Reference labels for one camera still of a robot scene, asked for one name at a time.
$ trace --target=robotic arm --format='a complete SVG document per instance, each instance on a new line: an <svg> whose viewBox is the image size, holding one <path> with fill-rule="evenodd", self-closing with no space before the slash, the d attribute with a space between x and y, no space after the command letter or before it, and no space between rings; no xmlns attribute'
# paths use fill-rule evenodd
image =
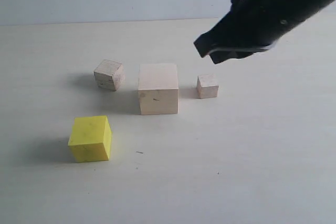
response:
<svg viewBox="0 0 336 224"><path fill-rule="evenodd" d="M334 0L231 0L229 13L194 45L214 64L267 51Z"/></svg>

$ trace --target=block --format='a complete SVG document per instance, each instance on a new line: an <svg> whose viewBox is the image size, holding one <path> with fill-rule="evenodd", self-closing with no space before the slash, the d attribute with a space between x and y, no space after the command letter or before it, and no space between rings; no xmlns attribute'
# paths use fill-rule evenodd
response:
<svg viewBox="0 0 336 224"><path fill-rule="evenodd" d="M138 97L141 114L177 114L178 88L175 64L140 65Z"/></svg>
<svg viewBox="0 0 336 224"><path fill-rule="evenodd" d="M125 80L123 65L111 60L103 60L94 70L93 74L100 88L112 91L117 91Z"/></svg>
<svg viewBox="0 0 336 224"><path fill-rule="evenodd" d="M213 74L198 76L197 91L200 99L217 97L218 88L218 82Z"/></svg>
<svg viewBox="0 0 336 224"><path fill-rule="evenodd" d="M75 118L68 146L78 163L110 159L112 131L107 116Z"/></svg>

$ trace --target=wooden cube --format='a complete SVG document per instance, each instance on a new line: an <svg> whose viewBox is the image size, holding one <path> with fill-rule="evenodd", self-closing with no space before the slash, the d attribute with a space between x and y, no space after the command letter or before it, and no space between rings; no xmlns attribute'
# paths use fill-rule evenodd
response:
<svg viewBox="0 0 336 224"><path fill-rule="evenodd" d="M178 88L175 64L140 65L138 96L141 114L177 114Z"/></svg>
<svg viewBox="0 0 336 224"><path fill-rule="evenodd" d="M68 146L78 163L110 159L112 131L107 116L75 118Z"/></svg>
<svg viewBox="0 0 336 224"><path fill-rule="evenodd" d="M217 97L218 88L218 82L213 74L198 76L197 91L200 99Z"/></svg>
<svg viewBox="0 0 336 224"><path fill-rule="evenodd" d="M111 60L103 60L93 73L99 87L112 91L117 91L125 80L123 65Z"/></svg>

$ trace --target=small wooden cube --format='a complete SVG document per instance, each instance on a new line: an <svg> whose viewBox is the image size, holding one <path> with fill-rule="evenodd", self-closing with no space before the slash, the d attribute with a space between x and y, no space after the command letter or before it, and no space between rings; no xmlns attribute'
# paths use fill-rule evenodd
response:
<svg viewBox="0 0 336 224"><path fill-rule="evenodd" d="M138 96L141 114L177 114L178 88L175 64L140 65Z"/></svg>
<svg viewBox="0 0 336 224"><path fill-rule="evenodd" d="M117 91L125 80L123 65L111 60L103 60L93 73L99 87L112 91Z"/></svg>
<svg viewBox="0 0 336 224"><path fill-rule="evenodd" d="M75 118L68 146L78 163L110 159L112 131L107 116Z"/></svg>
<svg viewBox="0 0 336 224"><path fill-rule="evenodd" d="M217 97L218 88L218 82L213 74L198 76L197 91L200 99Z"/></svg>

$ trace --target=cube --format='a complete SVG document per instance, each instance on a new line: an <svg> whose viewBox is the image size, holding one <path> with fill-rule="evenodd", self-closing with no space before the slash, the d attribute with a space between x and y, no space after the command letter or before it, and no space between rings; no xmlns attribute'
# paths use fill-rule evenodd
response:
<svg viewBox="0 0 336 224"><path fill-rule="evenodd" d="M138 97L141 114L177 114L178 88L175 64L140 65Z"/></svg>
<svg viewBox="0 0 336 224"><path fill-rule="evenodd" d="M68 146L78 163L110 159L112 131L107 116L75 118Z"/></svg>
<svg viewBox="0 0 336 224"><path fill-rule="evenodd" d="M97 85L103 89L117 91L125 80L124 67L121 63L103 60L93 72Z"/></svg>
<svg viewBox="0 0 336 224"><path fill-rule="evenodd" d="M218 82L213 74L198 76L197 91L200 99L217 97L218 88Z"/></svg>

